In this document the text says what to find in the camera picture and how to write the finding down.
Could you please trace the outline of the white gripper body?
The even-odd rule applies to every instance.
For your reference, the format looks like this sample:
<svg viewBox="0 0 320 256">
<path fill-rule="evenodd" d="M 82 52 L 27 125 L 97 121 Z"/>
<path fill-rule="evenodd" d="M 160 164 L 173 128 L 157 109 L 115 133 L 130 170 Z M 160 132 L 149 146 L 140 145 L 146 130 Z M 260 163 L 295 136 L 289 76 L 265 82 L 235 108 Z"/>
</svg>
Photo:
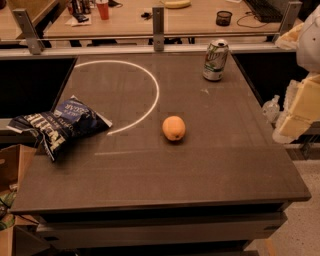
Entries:
<svg viewBox="0 0 320 256">
<path fill-rule="evenodd" d="M 297 64 L 320 73 L 320 5 L 305 20 L 298 37 Z"/>
</svg>

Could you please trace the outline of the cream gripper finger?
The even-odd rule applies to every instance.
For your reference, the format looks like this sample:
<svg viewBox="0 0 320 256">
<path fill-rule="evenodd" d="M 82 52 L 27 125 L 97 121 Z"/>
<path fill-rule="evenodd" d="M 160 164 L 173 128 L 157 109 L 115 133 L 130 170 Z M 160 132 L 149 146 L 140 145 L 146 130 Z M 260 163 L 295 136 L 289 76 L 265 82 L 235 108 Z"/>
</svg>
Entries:
<svg viewBox="0 0 320 256">
<path fill-rule="evenodd" d="M 299 33 L 303 27 L 303 23 L 294 26 L 291 30 L 281 35 L 275 45 L 281 49 L 291 50 L 297 48 Z"/>
<path fill-rule="evenodd" d="M 280 113 L 272 138 L 291 143 L 320 120 L 320 74 L 309 73 L 301 82 L 291 80 L 287 87 L 284 110 Z"/>
</svg>

